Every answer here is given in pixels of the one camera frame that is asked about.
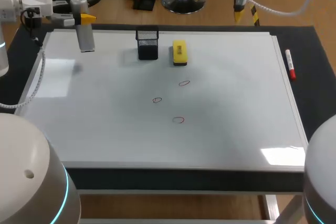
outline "black mesh pencil cup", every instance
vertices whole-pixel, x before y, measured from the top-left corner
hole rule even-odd
[[[158,26],[139,26],[136,30],[139,60],[157,60],[159,57]]]

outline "blue light ring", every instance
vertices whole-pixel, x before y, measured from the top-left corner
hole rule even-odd
[[[307,202],[307,205],[308,205],[310,211],[311,211],[311,212],[313,213],[313,215],[315,216],[315,218],[316,218],[321,224],[324,224],[324,222],[317,216],[317,214],[315,214],[315,212],[314,212],[313,209],[311,208],[311,206],[310,206],[310,204],[309,204],[307,198],[306,198],[306,202]]]
[[[58,213],[56,214],[56,216],[54,217],[54,219],[52,220],[52,222],[51,222],[50,224],[54,224],[54,223],[57,221],[58,217],[60,216],[60,214],[61,214],[61,212],[62,212],[62,210],[63,210],[63,208],[64,208],[64,206],[65,206],[65,202],[67,201],[67,197],[68,197],[68,192],[69,192],[69,178],[68,178],[67,170],[65,169],[64,166],[63,166],[63,168],[64,168],[65,175],[66,175],[66,178],[67,178],[67,189],[66,189],[66,191],[65,191],[65,195],[64,195],[63,203],[62,203],[61,207],[59,208]]]

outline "white cable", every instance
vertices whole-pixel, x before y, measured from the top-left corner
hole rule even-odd
[[[273,13],[275,15],[287,16],[287,17],[292,17],[292,16],[300,15],[301,13],[303,13],[307,9],[307,6],[308,6],[308,4],[310,2],[310,0],[306,0],[305,3],[302,5],[302,7],[299,10],[297,10],[295,12],[292,12],[292,13],[286,13],[286,12],[280,12],[278,10],[273,10],[271,8],[268,8],[268,7],[264,6],[264,5],[260,5],[259,3],[255,2],[253,0],[247,0],[247,1],[250,2],[250,3],[252,3],[252,4],[254,4],[254,5],[256,5],[257,7],[259,7],[262,10],[265,10],[267,12]]]
[[[27,105],[35,97],[35,95],[36,95],[36,93],[37,93],[37,91],[38,91],[38,89],[39,89],[39,87],[41,85],[43,74],[44,74],[44,68],[45,68],[45,65],[46,65],[46,56],[45,56],[44,49],[42,47],[40,48],[40,52],[39,53],[42,54],[42,66],[41,66],[40,76],[39,76],[37,84],[36,84],[36,88],[33,91],[32,95],[27,99],[27,101],[24,101],[24,102],[19,103],[17,105],[6,105],[6,104],[0,103],[0,108],[4,108],[4,109],[17,109],[17,108],[20,108],[20,107],[22,107],[24,105]]]

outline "red circle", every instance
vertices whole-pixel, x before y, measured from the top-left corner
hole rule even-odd
[[[161,102],[162,101],[162,98],[161,97],[157,97],[157,98],[154,98],[153,99],[153,102],[154,103],[158,103],[158,102]]]
[[[179,83],[179,86],[183,87],[183,86],[188,85],[189,83],[190,83],[190,81],[182,81],[182,82]]]
[[[174,121],[174,119],[178,119],[178,118],[182,119],[182,121],[181,121],[180,123],[183,123],[183,122],[184,122],[184,118],[181,117],[181,116],[177,116],[177,117],[173,118],[173,122],[174,122],[174,123],[177,123],[177,122]]]

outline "wooden floor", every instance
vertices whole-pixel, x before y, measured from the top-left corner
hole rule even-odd
[[[293,11],[304,0],[256,0],[268,7]],[[102,0],[90,9],[97,23],[160,24],[160,25],[234,25],[233,0],[207,0],[205,8],[191,15],[177,15],[166,11],[156,2],[152,12],[132,10],[131,0]],[[333,0],[312,0],[307,11],[294,18],[285,18],[258,11],[262,26],[314,25],[329,61],[336,71],[336,3]],[[3,24],[7,45],[18,27]],[[253,25],[248,9],[241,25]],[[282,210],[291,196],[278,196]],[[84,218],[191,218],[191,219],[261,219],[263,213],[257,196],[82,196]]]

